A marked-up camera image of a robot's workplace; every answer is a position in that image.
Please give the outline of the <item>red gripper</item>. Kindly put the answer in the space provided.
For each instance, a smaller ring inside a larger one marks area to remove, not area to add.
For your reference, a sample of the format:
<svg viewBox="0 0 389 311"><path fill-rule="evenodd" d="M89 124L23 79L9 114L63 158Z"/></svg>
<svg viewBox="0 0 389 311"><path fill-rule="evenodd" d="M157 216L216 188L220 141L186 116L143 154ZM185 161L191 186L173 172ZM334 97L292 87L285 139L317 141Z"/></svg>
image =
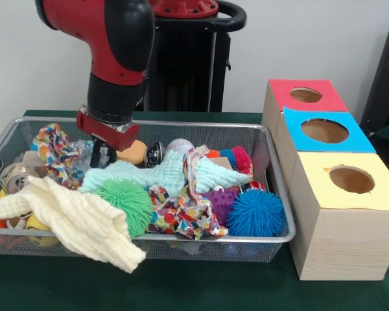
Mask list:
<svg viewBox="0 0 389 311"><path fill-rule="evenodd" d="M126 124L106 124L103 123L86 111L85 107L81 107L77 111L77 127L84 133L97 138L93 142L93 150L91 154L90 167L97 168L100 163L100 148L102 141L107 146L107 165L110 165L117 160L117 150L123 151L130 148L137 139L139 126L133 122Z"/></svg>

